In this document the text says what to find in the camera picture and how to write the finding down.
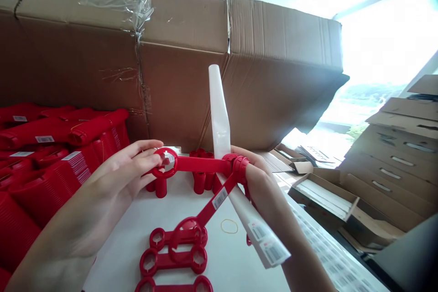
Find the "cardboard box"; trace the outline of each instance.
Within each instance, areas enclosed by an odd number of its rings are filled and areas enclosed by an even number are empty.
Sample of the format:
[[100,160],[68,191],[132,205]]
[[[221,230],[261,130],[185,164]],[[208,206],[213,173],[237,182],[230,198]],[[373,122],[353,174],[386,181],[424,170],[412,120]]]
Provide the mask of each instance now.
[[421,180],[364,153],[350,153],[347,160],[357,166],[370,170],[372,173],[419,196],[429,203],[438,203],[438,187],[429,182]]
[[283,144],[277,145],[277,148],[272,150],[273,153],[278,158],[286,159],[287,164],[297,173],[297,174],[307,174],[313,172],[313,165],[303,157],[300,153],[290,149]]
[[387,197],[367,183],[347,174],[342,185],[354,195],[359,196],[372,207],[387,216],[398,229],[408,232],[425,219],[397,201]]
[[404,235],[386,221],[375,220],[359,207],[353,210],[344,229],[361,245],[381,250]]
[[[323,190],[329,193],[328,196],[325,195],[324,197],[326,198],[324,198],[324,200],[319,198],[316,199],[307,192],[299,191],[297,189],[298,186],[305,183],[307,180],[310,180],[319,187],[323,188]],[[338,211],[338,209],[334,209],[334,203],[328,202],[329,196],[333,194],[336,197],[345,200],[348,205],[346,205],[345,208],[343,207],[340,211]],[[295,202],[304,204],[306,206],[306,212],[308,212],[321,226],[330,231],[337,230],[339,227],[342,227],[345,222],[347,222],[359,201],[357,196],[329,183],[313,173],[308,173],[301,179],[297,180],[289,190],[288,195],[291,196]]]
[[423,200],[417,195],[367,170],[360,163],[345,160],[339,168],[343,174],[346,175],[347,173],[351,173],[423,218],[429,218],[438,212],[438,207],[436,205]]
[[412,87],[410,87],[408,92],[438,96],[438,75],[423,75]]
[[363,152],[384,163],[410,173],[422,180],[438,186],[438,172],[436,164],[422,160],[417,156],[403,153],[397,148],[386,146],[383,143],[374,143],[360,136],[345,155],[348,158],[352,153]]
[[211,150],[211,64],[221,69],[231,143],[246,149],[311,130],[349,79],[340,23],[261,1],[0,1],[0,63],[14,72],[0,106],[127,108],[132,141]]
[[389,98],[380,111],[438,121],[438,102],[431,100]]
[[360,135],[359,139],[360,141],[372,141],[393,147],[398,151],[412,154],[426,161],[438,161],[438,140],[435,139],[406,133],[377,124],[369,125]]

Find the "red plastic wrench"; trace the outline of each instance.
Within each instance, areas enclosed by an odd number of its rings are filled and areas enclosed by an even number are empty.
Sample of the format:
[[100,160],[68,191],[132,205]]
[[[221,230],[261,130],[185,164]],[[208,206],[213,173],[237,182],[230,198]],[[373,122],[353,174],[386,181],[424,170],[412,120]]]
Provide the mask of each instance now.
[[[202,262],[199,263],[197,256],[202,257]],[[150,269],[145,268],[145,260],[148,256],[155,257],[154,264]],[[173,262],[168,253],[158,254],[158,251],[149,248],[140,258],[140,273],[143,277],[154,276],[158,270],[163,269],[177,269],[177,268],[191,268],[195,274],[202,274],[207,267],[207,252],[199,245],[194,245],[190,251],[178,252],[178,258],[181,259],[179,263]]]
[[[160,251],[165,245],[169,245],[172,233],[173,231],[165,232],[163,228],[155,228],[149,236],[149,246]],[[179,244],[199,244],[205,247],[208,239],[205,227],[201,229],[201,234],[197,229],[184,229],[180,233]]]
[[192,285],[156,285],[152,277],[144,277],[137,285],[135,292],[140,292],[144,286],[150,286],[150,292],[194,292],[203,286],[203,291],[213,292],[209,279],[203,275],[198,276]]

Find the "table surface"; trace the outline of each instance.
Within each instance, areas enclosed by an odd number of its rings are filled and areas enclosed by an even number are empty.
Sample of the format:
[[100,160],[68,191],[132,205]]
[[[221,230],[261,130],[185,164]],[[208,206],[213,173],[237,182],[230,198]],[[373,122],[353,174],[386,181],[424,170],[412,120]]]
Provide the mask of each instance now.
[[[133,292],[141,279],[140,257],[149,247],[150,233],[157,227],[173,230],[182,219],[197,215],[212,196],[211,191],[202,195],[194,193],[191,172],[177,172],[168,179],[165,198],[141,191],[99,251],[83,289],[86,292]],[[295,201],[285,196],[338,290],[387,291]],[[236,222],[237,233],[224,231],[236,230],[236,225],[225,219]],[[203,275],[211,281],[215,292],[289,291],[281,266],[264,269],[254,248],[246,245],[245,229],[228,198],[206,228],[208,264]],[[189,249],[190,246],[178,248]],[[193,284],[196,276],[190,269],[175,269],[158,271],[153,278],[157,285],[177,285]]]

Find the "barcode sticker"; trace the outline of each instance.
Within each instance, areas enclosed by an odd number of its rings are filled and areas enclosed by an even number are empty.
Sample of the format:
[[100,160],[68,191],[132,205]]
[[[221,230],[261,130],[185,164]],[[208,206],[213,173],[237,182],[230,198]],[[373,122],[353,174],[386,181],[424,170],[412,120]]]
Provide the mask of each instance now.
[[67,155],[65,158],[63,158],[61,161],[68,161],[68,160],[71,160],[72,158],[74,158],[76,155],[78,155],[79,153],[81,153],[80,151],[76,151],[76,152],[73,152],[73,153],[71,153],[71,154],[69,154],[69,155]]
[[252,223],[249,223],[248,226],[250,227],[252,234],[254,234],[255,239],[257,242],[264,239],[268,232],[266,232],[265,228],[263,227],[263,224],[259,221],[254,221]]
[[271,266],[277,266],[282,264],[287,258],[290,257],[290,253],[278,243],[276,240],[269,240],[260,244],[263,253],[268,258]]
[[9,157],[26,157],[26,156],[31,155],[33,153],[35,153],[35,152],[17,152],[17,153],[9,155]]
[[35,139],[39,143],[40,142],[54,142],[55,141],[52,136],[35,136]]
[[27,122],[27,118],[25,116],[13,115],[12,117],[14,118],[14,121],[17,121],[17,122]]
[[213,206],[215,210],[217,210],[220,207],[220,205],[227,198],[227,196],[228,196],[227,190],[224,187],[222,187],[219,194],[213,199]]

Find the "open cardboard box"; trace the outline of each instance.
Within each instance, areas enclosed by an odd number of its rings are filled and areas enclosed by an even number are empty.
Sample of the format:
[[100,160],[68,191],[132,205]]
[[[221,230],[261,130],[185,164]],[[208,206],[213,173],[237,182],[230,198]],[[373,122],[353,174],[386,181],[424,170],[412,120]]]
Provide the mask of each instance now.
[[126,108],[131,141],[183,152],[213,148],[211,64],[251,150],[310,131],[349,79],[339,22],[255,0],[0,0],[0,49],[0,106]]
[[[313,189],[315,193],[304,191],[304,189],[298,190],[300,184],[305,184],[308,181],[318,186],[318,189]],[[336,231],[342,227],[359,201],[359,197],[313,173],[308,173],[298,179],[289,190],[288,195],[295,202],[305,205],[306,212],[329,231]],[[344,205],[340,200],[346,201],[348,205]]]

